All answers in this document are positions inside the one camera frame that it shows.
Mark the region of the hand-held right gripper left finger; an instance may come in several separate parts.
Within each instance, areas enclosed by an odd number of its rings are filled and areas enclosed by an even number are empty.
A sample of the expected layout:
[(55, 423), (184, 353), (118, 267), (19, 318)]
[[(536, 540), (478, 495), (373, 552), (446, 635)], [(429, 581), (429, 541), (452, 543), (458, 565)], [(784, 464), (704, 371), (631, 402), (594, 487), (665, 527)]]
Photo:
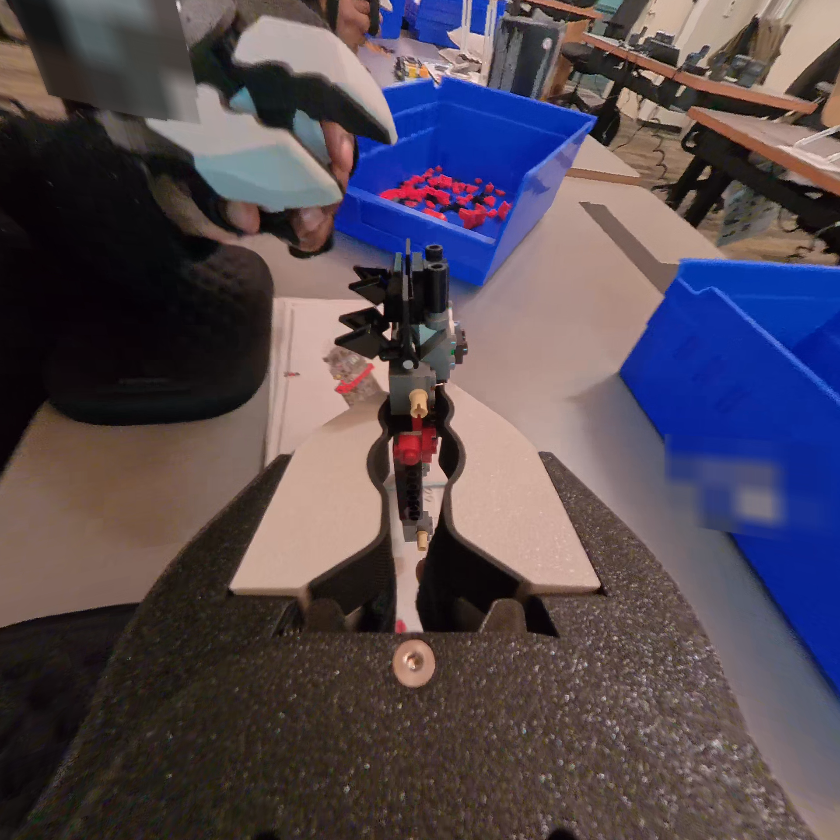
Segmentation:
[(290, 457), (229, 588), (235, 595), (373, 597), (374, 573), (352, 570), (385, 543), (383, 479), (369, 457), (381, 441), (376, 394), (337, 415)]

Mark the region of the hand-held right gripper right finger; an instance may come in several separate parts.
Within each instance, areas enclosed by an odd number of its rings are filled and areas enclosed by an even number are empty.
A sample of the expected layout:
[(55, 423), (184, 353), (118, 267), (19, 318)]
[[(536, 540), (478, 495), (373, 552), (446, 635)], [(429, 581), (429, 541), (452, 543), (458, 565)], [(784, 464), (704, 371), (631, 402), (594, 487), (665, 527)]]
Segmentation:
[(538, 450), (508, 420), (456, 385), (446, 389), (457, 465), (448, 520), (467, 548), (524, 595), (582, 595), (601, 582)]

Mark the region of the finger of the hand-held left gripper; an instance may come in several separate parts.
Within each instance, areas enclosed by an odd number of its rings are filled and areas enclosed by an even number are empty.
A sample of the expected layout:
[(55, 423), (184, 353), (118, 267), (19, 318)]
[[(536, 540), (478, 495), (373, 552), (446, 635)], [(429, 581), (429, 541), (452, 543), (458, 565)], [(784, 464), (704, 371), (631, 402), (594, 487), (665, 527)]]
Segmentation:
[(192, 156), (197, 173), (228, 201), (269, 212), (328, 207), (343, 190), (330, 169), (321, 123), (295, 111), (291, 129), (257, 120), (246, 90), (229, 108), (210, 86), (198, 86), (198, 122), (147, 119), (149, 129)]
[(281, 112), (303, 111), (357, 137), (398, 141), (383, 89), (327, 28), (261, 16), (238, 38), (232, 67), (268, 125), (279, 125)]

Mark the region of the lego car chassis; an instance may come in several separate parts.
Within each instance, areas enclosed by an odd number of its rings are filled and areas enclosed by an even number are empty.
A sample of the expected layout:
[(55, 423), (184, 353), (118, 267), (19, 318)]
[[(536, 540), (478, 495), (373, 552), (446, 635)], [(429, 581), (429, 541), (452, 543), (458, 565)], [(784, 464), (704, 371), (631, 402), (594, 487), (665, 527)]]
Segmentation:
[(387, 364), (385, 420), (392, 443), (397, 510), (404, 540), (426, 552), (434, 525), (424, 508), (424, 478), (437, 454), (439, 429), (446, 414), (446, 409), (437, 405), (438, 394), (451, 371), (463, 362), (468, 344), (450, 300), (441, 329), (388, 322), (383, 303), (391, 270), (392, 266), (353, 268), (357, 280), (349, 289), (370, 306), (340, 316), (339, 322), (348, 331), (334, 342), (349, 352)]

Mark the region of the small black lego piece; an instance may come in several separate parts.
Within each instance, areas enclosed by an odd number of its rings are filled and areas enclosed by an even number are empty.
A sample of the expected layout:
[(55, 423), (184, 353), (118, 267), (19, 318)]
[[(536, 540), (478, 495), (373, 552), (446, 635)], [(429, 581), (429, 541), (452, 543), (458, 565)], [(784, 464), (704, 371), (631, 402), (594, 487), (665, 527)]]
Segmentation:
[(449, 271), (441, 245), (413, 251), (410, 239), (396, 253), (385, 286), (383, 313), (391, 323), (441, 329), (448, 310)]

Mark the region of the pile of red lego bricks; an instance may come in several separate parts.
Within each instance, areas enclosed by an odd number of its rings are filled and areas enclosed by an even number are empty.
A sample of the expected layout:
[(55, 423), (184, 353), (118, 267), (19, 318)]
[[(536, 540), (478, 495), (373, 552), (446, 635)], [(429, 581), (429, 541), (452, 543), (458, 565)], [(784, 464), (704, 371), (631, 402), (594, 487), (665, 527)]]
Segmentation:
[(511, 214), (506, 190), (480, 177), (461, 180), (441, 165), (378, 192), (381, 199), (465, 230), (493, 235)]

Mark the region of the person's left hand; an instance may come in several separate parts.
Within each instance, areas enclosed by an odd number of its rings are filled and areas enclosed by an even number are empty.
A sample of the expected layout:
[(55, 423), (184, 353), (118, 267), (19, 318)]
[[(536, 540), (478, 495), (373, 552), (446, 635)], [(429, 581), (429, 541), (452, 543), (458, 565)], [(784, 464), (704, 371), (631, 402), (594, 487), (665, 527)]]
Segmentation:
[[(345, 194), (356, 163), (356, 139), (336, 122), (321, 122), (321, 129), (331, 174)], [(275, 220), (280, 227), (274, 230), (270, 229), (274, 224), (269, 219), (270, 214), (253, 203), (225, 201), (220, 214), (242, 235), (268, 233), (285, 240), (303, 254), (312, 255), (325, 250), (331, 241), (339, 206), (335, 203), (282, 212)]]

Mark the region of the white instruction booklet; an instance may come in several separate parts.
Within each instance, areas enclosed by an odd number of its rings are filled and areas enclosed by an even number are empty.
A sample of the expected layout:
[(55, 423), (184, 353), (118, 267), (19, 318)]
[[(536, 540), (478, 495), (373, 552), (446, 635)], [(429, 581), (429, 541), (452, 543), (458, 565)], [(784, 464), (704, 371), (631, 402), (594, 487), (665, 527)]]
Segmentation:
[[(273, 348), (269, 388), (271, 407), (266, 462), (289, 455), (320, 426), (347, 411), (350, 405), (336, 389), (339, 371), (324, 359), (335, 350), (334, 340), (348, 329), (339, 322), (346, 312), (366, 308), (349, 296), (339, 299), (282, 297), (275, 300), (278, 333)], [(396, 574), (396, 628), (419, 633), (422, 624), (416, 609), (416, 568), (425, 553), (403, 539), (397, 515), (393, 473), (385, 481), (391, 510), (392, 552)]]

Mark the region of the small blue bin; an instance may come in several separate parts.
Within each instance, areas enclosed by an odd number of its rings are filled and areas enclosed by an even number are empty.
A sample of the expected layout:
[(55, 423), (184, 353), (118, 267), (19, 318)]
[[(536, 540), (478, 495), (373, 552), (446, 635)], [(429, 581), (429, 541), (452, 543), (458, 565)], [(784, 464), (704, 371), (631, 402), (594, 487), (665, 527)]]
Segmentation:
[[(462, 25), (461, 1), (391, 1), (391, 10), (381, 9), (379, 39), (398, 39), (405, 30), (417, 41), (440, 47), (459, 46)], [(506, 12), (508, 2), (496, 2), (496, 20), (491, 21), (490, 36)], [(469, 29), (478, 38), (478, 47), (485, 45), (488, 1), (470, 2)]]

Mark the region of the blue bin holding red bricks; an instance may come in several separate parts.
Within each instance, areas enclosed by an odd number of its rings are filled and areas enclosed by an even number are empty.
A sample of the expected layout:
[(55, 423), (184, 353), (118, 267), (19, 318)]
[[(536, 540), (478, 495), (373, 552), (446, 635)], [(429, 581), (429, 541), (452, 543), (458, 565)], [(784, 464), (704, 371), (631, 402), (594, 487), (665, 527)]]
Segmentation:
[[(481, 287), (549, 211), (593, 114), (445, 78), (384, 89), (398, 142), (359, 142), (359, 160), (336, 218), (337, 229), (388, 253), (438, 244), (454, 277)], [(473, 228), (457, 211), (428, 214), (383, 196), (433, 170), (478, 193), (492, 184), (495, 217)]]

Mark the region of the black cardboard box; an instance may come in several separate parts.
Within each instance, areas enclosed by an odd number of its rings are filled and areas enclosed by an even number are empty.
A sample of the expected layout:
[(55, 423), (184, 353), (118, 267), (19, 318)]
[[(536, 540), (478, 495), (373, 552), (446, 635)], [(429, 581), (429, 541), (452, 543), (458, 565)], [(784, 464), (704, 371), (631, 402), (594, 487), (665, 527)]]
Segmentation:
[(553, 79), (567, 25), (537, 17), (504, 14), (493, 40), (487, 87), (542, 100)]

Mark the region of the blue bin with black divider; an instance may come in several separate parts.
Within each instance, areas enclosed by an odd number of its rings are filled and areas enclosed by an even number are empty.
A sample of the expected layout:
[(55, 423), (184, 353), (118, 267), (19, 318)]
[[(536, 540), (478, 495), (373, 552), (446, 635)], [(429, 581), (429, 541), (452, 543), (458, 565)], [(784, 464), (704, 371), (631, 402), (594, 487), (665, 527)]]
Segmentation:
[(731, 536), (839, 687), (838, 268), (684, 260), (620, 370), (670, 499)]

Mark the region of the person's black clothing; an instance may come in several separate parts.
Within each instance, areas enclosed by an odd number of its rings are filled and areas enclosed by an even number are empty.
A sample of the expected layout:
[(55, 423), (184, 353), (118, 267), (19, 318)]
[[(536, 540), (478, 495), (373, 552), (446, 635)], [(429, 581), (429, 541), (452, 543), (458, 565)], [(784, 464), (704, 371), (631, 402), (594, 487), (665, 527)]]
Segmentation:
[(13, 838), (86, 719), (137, 603), (45, 616), (1, 630), (1, 838)]

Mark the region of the wooden edged office desk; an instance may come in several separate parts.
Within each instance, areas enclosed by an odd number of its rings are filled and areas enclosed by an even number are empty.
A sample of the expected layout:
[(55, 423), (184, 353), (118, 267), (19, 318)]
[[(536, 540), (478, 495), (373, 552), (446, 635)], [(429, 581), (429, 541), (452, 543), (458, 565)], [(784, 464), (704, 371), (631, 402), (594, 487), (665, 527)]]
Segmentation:
[(693, 107), (681, 142), (691, 155), (666, 204), (697, 228), (733, 183), (779, 205), (799, 229), (839, 254), (838, 127), (816, 132), (779, 120)]
[(711, 80), (667, 65), (611, 38), (585, 34), (583, 42), (592, 48), (590, 66), (595, 74), (612, 82), (591, 131), (591, 137), (605, 147), (613, 143), (618, 133), (622, 117), (619, 102), (625, 91), (651, 102), (657, 109), (684, 114), (693, 107), (753, 117), (811, 114), (817, 110), (817, 101), (762, 86), (745, 88), (734, 82)]

